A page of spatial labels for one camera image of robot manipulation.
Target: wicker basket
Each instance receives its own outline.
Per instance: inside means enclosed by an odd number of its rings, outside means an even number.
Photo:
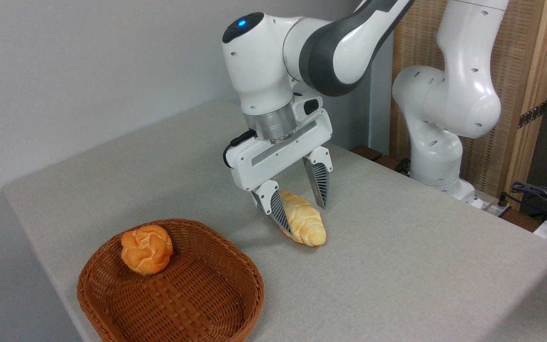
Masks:
[[[80,275],[77,298],[100,338],[243,341],[263,307],[263,279],[252,260],[197,221],[145,225],[163,227],[172,239],[174,254],[164,270],[131,271],[120,257],[122,232],[94,253]]]

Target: bun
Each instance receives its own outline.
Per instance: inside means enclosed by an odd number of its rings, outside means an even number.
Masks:
[[[310,247],[322,245],[326,241],[326,231],[318,210],[308,200],[293,193],[280,190],[280,198],[292,235],[281,228],[282,232],[297,243],[304,243]]]
[[[172,255],[172,241],[162,227],[149,225],[122,236],[122,260],[136,273],[152,275],[164,269]]]

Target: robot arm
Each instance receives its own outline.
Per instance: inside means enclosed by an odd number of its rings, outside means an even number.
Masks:
[[[445,70],[408,67],[392,88],[411,138],[411,178],[475,206],[473,186],[459,178],[458,136],[479,138],[499,119],[490,57],[507,6],[508,0],[449,0],[436,35]]]
[[[378,49],[415,0],[363,0],[346,18],[272,17],[251,13],[234,21],[222,47],[250,135],[224,152],[236,185],[290,231],[271,180],[303,159],[316,202],[326,207],[332,162],[322,144],[332,136],[319,95],[299,94],[301,81],[324,95],[358,86]]]
[[[364,0],[334,22],[260,12],[237,19],[223,34],[222,47],[242,111],[257,116],[280,110],[301,80],[324,95],[349,93],[413,2]]]

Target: wooden panel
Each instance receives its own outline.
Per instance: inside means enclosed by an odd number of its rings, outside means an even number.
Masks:
[[[395,30],[393,77],[411,65],[443,69],[436,33],[446,3],[446,0],[415,1]],[[538,99],[543,102],[547,96],[547,39],[544,37],[547,37],[547,0],[510,0],[491,58],[491,76],[502,103],[499,123],[482,138],[462,138],[461,176],[489,195],[497,196],[504,189],[511,158],[515,158],[514,167],[517,167],[519,162],[526,161],[525,156],[519,158],[518,152],[532,155],[532,150],[514,147],[517,139],[523,139],[518,134],[532,137],[538,131],[536,123],[530,124],[533,128],[529,130],[519,132],[517,128],[521,114],[539,104],[524,109],[528,107],[526,99],[532,99],[530,103]],[[540,90],[533,92],[527,84],[537,85]],[[390,128],[389,154],[397,160],[409,158],[408,130],[395,103]]]
[[[539,28],[534,56],[529,68],[527,91],[521,107],[523,113],[547,100],[547,2],[543,7]],[[508,166],[505,191],[510,190],[510,184],[514,181],[526,182],[540,125],[541,118],[538,118],[518,129]]]

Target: white wall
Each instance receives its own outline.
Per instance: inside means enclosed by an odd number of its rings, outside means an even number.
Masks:
[[[237,17],[261,10],[330,20],[357,4],[0,1],[0,190],[203,102],[237,102],[221,52],[222,32]],[[361,100],[349,95],[326,101],[335,142],[353,147],[355,137],[347,136],[354,114],[346,108]],[[78,335],[0,199],[0,341],[6,340],[78,340]]]

